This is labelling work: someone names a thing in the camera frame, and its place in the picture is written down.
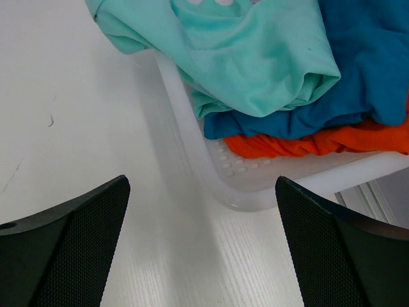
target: white print on shirt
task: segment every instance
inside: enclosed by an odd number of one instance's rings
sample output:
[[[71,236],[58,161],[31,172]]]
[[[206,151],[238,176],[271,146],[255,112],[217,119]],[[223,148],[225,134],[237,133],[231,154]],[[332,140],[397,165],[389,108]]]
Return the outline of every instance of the white print on shirt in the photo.
[[[233,0],[215,0],[216,3],[219,3],[220,5],[232,5]]]

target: scuff mark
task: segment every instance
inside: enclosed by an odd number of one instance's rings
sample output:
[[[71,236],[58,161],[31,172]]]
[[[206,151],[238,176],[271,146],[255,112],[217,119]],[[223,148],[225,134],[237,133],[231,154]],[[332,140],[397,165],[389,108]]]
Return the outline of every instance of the scuff mark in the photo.
[[[51,127],[54,124],[54,119],[51,114],[50,114],[50,119],[51,119],[51,124],[49,125],[49,127]]]
[[[13,178],[14,178],[15,174],[18,172],[18,170],[19,170],[20,165],[21,165],[22,162],[23,162],[23,159],[21,159],[19,165],[17,165],[17,167],[16,167],[16,169],[15,169],[13,175],[10,177],[9,181],[8,181],[7,184],[5,185],[5,187],[4,187],[3,191],[2,191],[2,193],[4,193],[4,191],[7,189],[8,185],[10,184],[10,182],[13,180]]]

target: stack of clothes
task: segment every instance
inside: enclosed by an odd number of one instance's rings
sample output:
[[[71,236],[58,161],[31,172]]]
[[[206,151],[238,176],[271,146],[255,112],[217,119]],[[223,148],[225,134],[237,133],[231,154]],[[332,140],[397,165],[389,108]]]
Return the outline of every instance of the stack of clothes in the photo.
[[[86,2],[120,51],[172,58],[242,157],[409,154],[409,0]]]

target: laundry basket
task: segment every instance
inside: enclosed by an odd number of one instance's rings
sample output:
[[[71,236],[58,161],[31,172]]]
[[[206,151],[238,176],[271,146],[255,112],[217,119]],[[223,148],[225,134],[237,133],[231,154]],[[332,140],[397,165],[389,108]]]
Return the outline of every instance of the laundry basket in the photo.
[[[409,157],[394,152],[243,159],[232,153],[222,139],[205,139],[203,121],[193,113],[190,89],[181,80],[176,65],[159,51],[155,55],[192,170],[231,209],[259,211],[276,207],[274,185],[281,175],[326,195],[409,167]]]

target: plastic bin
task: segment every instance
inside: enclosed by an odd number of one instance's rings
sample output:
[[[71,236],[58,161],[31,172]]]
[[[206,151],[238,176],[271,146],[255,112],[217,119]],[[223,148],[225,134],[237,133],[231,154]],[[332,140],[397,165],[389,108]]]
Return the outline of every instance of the plastic bin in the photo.
[[[394,152],[243,159],[233,154],[223,140],[204,138],[203,121],[194,116],[189,87],[181,80],[176,65],[159,51],[156,59],[192,170],[231,209],[259,211],[276,207],[274,185],[281,175],[326,195],[409,167],[409,157]]]

